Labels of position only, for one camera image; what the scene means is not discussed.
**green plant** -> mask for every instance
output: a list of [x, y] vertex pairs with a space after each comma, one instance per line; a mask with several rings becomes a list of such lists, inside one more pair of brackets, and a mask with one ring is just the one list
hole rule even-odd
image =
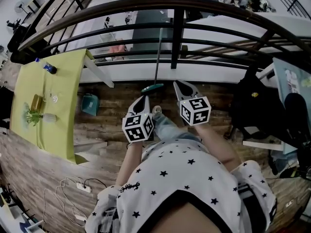
[[32, 110], [28, 110], [26, 113], [26, 120], [28, 123], [33, 122], [34, 126], [43, 118], [43, 116], [37, 112], [37, 111], [32, 111]]

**blue bottle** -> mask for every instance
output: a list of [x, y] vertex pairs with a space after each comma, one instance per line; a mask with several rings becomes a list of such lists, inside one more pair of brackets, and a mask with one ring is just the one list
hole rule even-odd
[[43, 69], [48, 71], [50, 74], [55, 74], [57, 72], [57, 68], [55, 66], [52, 66], [50, 63], [48, 63], [42, 59], [39, 59], [39, 58], [36, 58], [35, 61], [40, 63], [42, 65]]

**desk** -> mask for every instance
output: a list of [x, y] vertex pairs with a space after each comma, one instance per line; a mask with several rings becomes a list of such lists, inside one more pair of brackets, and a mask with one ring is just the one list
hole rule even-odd
[[[309, 129], [311, 129], [311, 96], [310, 96], [311, 86], [308, 87], [308, 85], [306, 84], [306, 80], [311, 79], [311, 74], [285, 61], [273, 58], [273, 63], [269, 65], [265, 70], [260, 72], [259, 75], [257, 75], [257, 77], [259, 79], [263, 79], [272, 72], [274, 72], [276, 75], [278, 94], [283, 104], [286, 99], [286, 96], [292, 92], [299, 93], [305, 99], [309, 114], [309, 121], [308, 121]], [[292, 83], [295, 83], [294, 90], [292, 89], [292, 85], [290, 84], [291, 82], [288, 82], [289, 78], [287, 77], [291, 74], [293, 74], [294, 77], [292, 81]], [[269, 150], [283, 151], [284, 154], [296, 150], [296, 148], [285, 142], [281, 142], [281, 144], [265, 144], [258, 142], [243, 141], [243, 145]]]
[[[86, 162], [86, 159], [75, 153], [92, 146], [90, 144], [79, 146], [79, 150], [75, 152], [73, 145], [74, 113], [83, 67], [89, 68], [109, 87], [114, 87], [109, 75], [100, 71], [90, 58], [92, 56], [86, 49], [47, 57], [44, 60], [57, 68], [54, 75], [45, 71], [36, 62], [23, 66], [14, 91], [10, 129], [39, 148], [63, 159], [76, 164]], [[56, 115], [55, 123], [43, 120], [36, 126], [32, 123], [27, 126], [24, 123], [24, 104], [31, 106], [35, 94], [44, 98], [40, 112]], [[52, 97], [57, 96], [57, 101], [53, 101], [49, 94], [52, 94]]]

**white star print shirt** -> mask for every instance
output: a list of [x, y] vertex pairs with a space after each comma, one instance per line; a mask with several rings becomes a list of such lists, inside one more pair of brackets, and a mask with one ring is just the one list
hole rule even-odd
[[239, 194], [245, 186], [254, 190], [268, 229], [276, 212], [276, 197], [257, 162], [244, 162], [229, 173], [197, 141], [162, 141], [143, 153], [142, 163], [127, 184], [110, 186], [98, 194], [86, 232], [148, 232], [175, 201], [184, 200], [221, 232], [249, 233], [251, 224]]

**yellow-green tablecloth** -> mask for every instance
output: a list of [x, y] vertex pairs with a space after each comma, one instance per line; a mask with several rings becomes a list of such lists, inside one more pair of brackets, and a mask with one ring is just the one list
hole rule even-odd
[[[11, 130], [19, 136], [77, 164], [86, 162], [83, 157], [75, 155], [73, 149], [74, 114], [85, 55], [92, 58], [86, 49], [44, 58], [57, 68], [56, 74], [50, 74], [36, 62], [22, 66], [14, 91], [10, 123]], [[52, 97], [58, 97], [57, 102], [53, 102], [50, 93]], [[22, 119], [24, 104], [30, 107], [35, 94], [42, 96], [45, 101], [40, 112], [56, 115], [55, 123], [40, 120], [36, 126], [31, 123], [26, 127]]]

